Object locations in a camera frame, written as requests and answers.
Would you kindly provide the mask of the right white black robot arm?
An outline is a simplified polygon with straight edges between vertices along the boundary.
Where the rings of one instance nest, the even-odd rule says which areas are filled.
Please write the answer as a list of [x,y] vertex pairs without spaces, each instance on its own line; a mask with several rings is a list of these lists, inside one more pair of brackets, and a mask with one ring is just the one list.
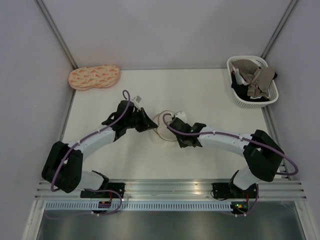
[[245,159],[245,167],[237,170],[227,183],[228,192],[234,198],[241,197],[259,182],[272,182],[283,160],[284,152],[263,130],[252,134],[231,133],[199,122],[191,126],[178,117],[167,128],[181,148],[213,147]]

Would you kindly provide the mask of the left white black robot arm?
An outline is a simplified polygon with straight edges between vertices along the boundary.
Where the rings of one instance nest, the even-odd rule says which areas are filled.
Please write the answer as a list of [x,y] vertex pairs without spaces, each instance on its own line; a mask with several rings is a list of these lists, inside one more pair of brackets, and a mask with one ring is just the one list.
[[83,170],[83,163],[100,148],[112,144],[126,134],[128,129],[138,133],[156,129],[142,107],[137,107],[128,100],[122,100],[98,129],[72,143],[55,142],[44,167],[41,177],[51,184],[51,191],[59,190],[69,194],[82,189],[87,194],[104,198],[109,193],[109,178],[91,170]]

